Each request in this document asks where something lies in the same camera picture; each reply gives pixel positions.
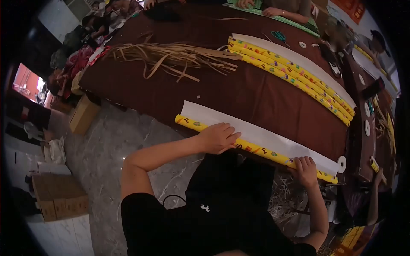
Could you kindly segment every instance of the red banner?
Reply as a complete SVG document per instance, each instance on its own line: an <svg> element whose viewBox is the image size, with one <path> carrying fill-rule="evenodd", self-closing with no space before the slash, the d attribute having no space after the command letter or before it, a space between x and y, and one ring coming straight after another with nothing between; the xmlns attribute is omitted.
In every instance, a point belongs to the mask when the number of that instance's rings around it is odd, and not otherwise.
<svg viewBox="0 0 410 256"><path fill-rule="evenodd" d="M359 24L360 20L364 15L364 5L361 3L360 0L331 0L335 3L339 8L341 8L344 12L346 12L350 18Z"/></svg>

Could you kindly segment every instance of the small white logo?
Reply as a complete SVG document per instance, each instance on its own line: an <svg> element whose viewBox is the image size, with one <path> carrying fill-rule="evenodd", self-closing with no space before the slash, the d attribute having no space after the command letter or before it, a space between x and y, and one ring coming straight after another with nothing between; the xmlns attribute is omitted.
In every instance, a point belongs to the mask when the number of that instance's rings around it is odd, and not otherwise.
<svg viewBox="0 0 410 256"><path fill-rule="evenodd" d="M205 207L205 205L203 205L203 204L201 204L201 209L204 209L207 213L210 211L209 206Z"/></svg>

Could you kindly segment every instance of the red wall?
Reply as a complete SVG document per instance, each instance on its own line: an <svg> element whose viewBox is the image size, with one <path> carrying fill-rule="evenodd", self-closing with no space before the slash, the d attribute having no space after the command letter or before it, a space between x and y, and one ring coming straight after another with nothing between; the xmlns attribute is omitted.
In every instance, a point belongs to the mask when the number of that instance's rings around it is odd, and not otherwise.
<svg viewBox="0 0 410 256"><path fill-rule="evenodd" d="M18 67L16 78L14 79L14 84L24 86L27 85L26 89L30 91L30 95L23 94L26 98L36 101L35 94L38 94L37 83L39 81L39 76L30 71L26 66L20 64Z"/></svg>

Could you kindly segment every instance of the white paper sheet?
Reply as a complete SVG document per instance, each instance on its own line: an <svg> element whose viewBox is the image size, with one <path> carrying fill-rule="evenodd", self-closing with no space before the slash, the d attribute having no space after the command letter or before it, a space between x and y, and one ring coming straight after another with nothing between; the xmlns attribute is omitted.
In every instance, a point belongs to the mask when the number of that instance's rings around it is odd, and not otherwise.
<svg viewBox="0 0 410 256"><path fill-rule="evenodd" d="M269 150L274 150L275 152L290 158L310 156L315 161L317 169L326 172L327 174L336 176L337 170L339 169L338 163L313 150L308 149L305 146L300 145L299 143L205 106L184 101L181 115L206 125L228 122L235 127L236 131L240 131L242 133L242 139Z"/></svg>
<svg viewBox="0 0 410 256"><path fill-rule="evenodd" d="M397 96L396 90L394 89L390 81L387 80L386 76L374 66L373 62L371 62L364 54L362 54L355 48L352 51L352 55L357 64L359 64L359 66L363 68L363 70L371 75L374 79L378 79L379 77L383 79L383 82L385 83L385 89L392 96L392 100L395 101Z"/></svg>
<svg viewBox="0 0 410 256"><path fill-rule="evenodd" d="M316 63L306 58L305 56L302 56L299 53L294 52L291 49L283 47L279 44L272 43L270 41L257 37L242 34L232 34L232 37L237 40L242 40L253 45L257 45L263 49L279 54L280 56L283 56L284 58L294 63L297 63L299 66L303 67L304 69L312 73L312 75L316 76L330 88L332 88L340 97L344 99L347 104L349 104L349 106L351 106L352 108L356 107L355 102L353 101L352 97L350 97L350 95L346 92L346 90L326 71L324 71Z"/></svg>

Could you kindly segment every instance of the cardboard box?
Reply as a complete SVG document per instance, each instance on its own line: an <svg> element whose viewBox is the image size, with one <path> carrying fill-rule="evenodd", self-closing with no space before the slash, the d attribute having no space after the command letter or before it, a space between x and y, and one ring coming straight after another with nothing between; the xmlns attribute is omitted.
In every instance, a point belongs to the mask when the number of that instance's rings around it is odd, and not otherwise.
<svg viewBox="0 0 410 256"><path fill-rule="evenodd" d="M85 135L94 117L101 109L101 100L91 94L85 94L75 108L70 120L70 129L74 134Z"/></svg>
<svg viewBox="0 0 410 256"><path fill-rule="evenodd" d="M46 222L88 213L88 196L72 175L33 175L33 188Z"/></svg>
<svg viewBox="0 0 410 256"><path fill-rule="evenodd" d="M317 7L326 9L326 6L328 5L328 0L312 0L312 3L314 3Z"/></svg>
<svg viewBox="0 0 410 256"><path fill-rule="evenodd" d="M316 25L317 25L317 28L319 29L319 34L322 36L328 24L329 13L326 10L326 7L325 8L317 7L317 8L319 10L319 14L317 15L317 18L316 18Z"/></svg>

